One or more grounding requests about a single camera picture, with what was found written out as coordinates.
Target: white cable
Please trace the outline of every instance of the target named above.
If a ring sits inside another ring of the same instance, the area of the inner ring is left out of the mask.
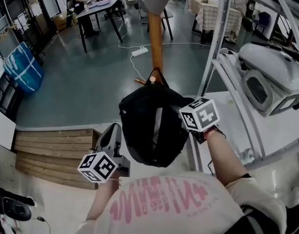
[[[126,25],[126,27],[129,29],[129,26],[128,26],[123,20],[122,20],[122,22],[123,22],[123,23]],[[128,32],[127,32],[121,39],[123,39],[127,34],[129,34],[129,32],[130,32],[130,30],[128,30]],[[163,43],[162,45],[178,45],[178,44],[197,44],[197,45],[201,45],[201,46],[205,46],[205,47],[210,48],[210,46],[208,46],[208,45],[204,45],[204,44],[197,43],[197,42]],[[142,48],[142,47],[145,47],[145,46],[150,46],[150,44],[144,44],[144,45],[141,45],[141,46],[132,46],[132,47],[122,47],[122,46],[120,46],[120,40],[118,41],[118,48],[122,48],[122,49]],[[133,61],[132,61],[132,57],[133,57],[133,56],[131,56],[130,61],[131,61],[132,65],[133,65],[133,68],[136,70],[136,72],[138,72],[139,77],[140,77],[142,80],[146,81],[146,80],[141,76],[140,72],[135,68],[134,63],[133,63]]]
[[[145,79],[141,76],[140,72],[134,67],[134,63],[133,63],[133,61],[132,61],[132,57],[133,57],[133,56],[131,56],[130,61],[131,61],[132,65],[133,65],[133,68],[136,70],[136,72],[138,72],[139,77],[140,77],[143,81],[145,81]]]

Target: wooden plank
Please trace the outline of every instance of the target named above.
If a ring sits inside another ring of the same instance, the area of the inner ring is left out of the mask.
[[[78,165],[81,162],[81,159],[57,158],[57,157],[51,157],[51,156],[29,154],[29,153],[24,153],[24,152],[20,152],[20,151],[17,153],[17,158],[18,157],[42,161],[42,162],[51,163],[51,164],[55,164],[55,165],[73,166],[73,167],[78,167]]]
[[[59,158],[73,158],[73,159],[82,159],[85,155],[88,154],[88,151],[60,151],[60,150],[50,150],[42,148],[33,148],[25,146],[14,146],[14,149],[17,151],[22,151],[30,154],[38,154]]]
[[[159,68],[163,73],[163,50],[162,50],[162,34],[161,34],[161,18],[160,15],[149,12],[149,38],[152,52],[153,69]],[[158,72],[154,72],[156,78],[155,83],[161,83]]]
[[[16,141],[15,145],[23,147],[34,147],[50,150],[62,151],[88,151],[92,148],[92,144],[57,144],[57,143],[36,143],[28,141]]]
[[[92,136],[92,134],[93,134],[93,129],[45,131],[45,132],[17,132],[17,136],[26,136],[26,137],[81,137],[81,136]]]
[[[26,169],[47,175],[47,176],[52,176],[52,177],[58,177],[62,179],[67,179],[67,180],[73,180],[73,181],[79,181],[79,182],[88,182],[88,180],[82,175],[82,174],[71,174],[71,173],[64,173],[64,172],[58,172],[38,166],[34,166],[31,164],[24,163],[22,161],[17,160],[16,168],[18,167],[24,167]]]
[[[64,173],[71,173],[71,174],[79,174],[79,171],[77,170],[77,167],[73,166],[62,166],[62,165],[56,165],[51,163],[46,163],[42,161],[32,160],[28,158],[22,158],[17,156],[17,162],[24,162],[26,164],[30,164],[33,166],[38,166],[42,168],[46,168],[49,170],[54,170],[58,172],[64,172]]]
[[[76,188],[81,188],[81,189],[87,189],[87,190],[95,190],[95,185],[93,183],[84,183],[84,182],[79,182],[79,181],[72,181],[72,180],[66,180],[66,179],[61,179],[61,178],[57,178],[57,177],[52,177],[52,176],[41,174],[41,173],[38,173],[38,172],[32,171],[32,170],[24,168],[24,167],[20,167],[20,166],[17,167],[17,169],[20,172],[23,172],[27,175],[38,177],[43,180],[47,180],[49,182],[53,182],[56,184],[71,186],[71,187],[76,187]]]
[[[58,143],[58,144],[92,144],[92,136],[77,136],[77,137],[31,137],[17,136],[17,141],[28,141],[38,143]]]

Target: white t-shirt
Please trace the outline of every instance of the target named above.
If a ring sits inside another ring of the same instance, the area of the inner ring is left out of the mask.
[[[135,180],[109,200],[97,221],[84,222],[77,234],[222,234],[244,216],[249,205],[286,230],[286,210],[263,192],[254,178],[226,188],[198,172]]]

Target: black bag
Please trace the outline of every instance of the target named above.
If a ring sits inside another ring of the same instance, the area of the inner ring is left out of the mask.
[[[185,107],[194,99],[184,98],[169,88],[159,72],[163,84],[145,86],[125,97],[119,104],[122,130],[130,155],[139,163],[167,167],[179,155],[188,138],[175,107]],[[156,111],[162,108],[157,141],[153,140]]]

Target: gray floor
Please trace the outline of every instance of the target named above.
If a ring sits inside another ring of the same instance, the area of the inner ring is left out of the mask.
[[[167,9],[174,14],[170,19],[174,40],[170,41],[168,31],[165,31],[163,43],[199,42],[200,36],[191,32],[194,15],[184,9],[185,2],[171,3]],[[121,36],[129,30],[122,45],[149,44],[147,24],[141,23],[138,11],[132,6],[124,17],[128,29],[120,19],[115,19]],[[119,102],[140,87],[133,82],[138,74],[130,62],[131,52],[137,49],[118,48],[118,38],[110,21],[102,23],[105,21],[103,13],[99,15],[99,21],[100,35],[86,39],[87,54],[78,38],[78,26],[59,33],[45,49],[44,80],[37,92],[22,101],[16,121],[19,127],[99,124],[119,119]],[[209,48],[200,45],[164,46],[164,76],[170,87],[181,95],[196,94],[208,53]],[[133,58],[133,62],[147,78],[152,69],[150,48],[149,53]],[[214,74],[209,91],[224,90],[221,78]]]

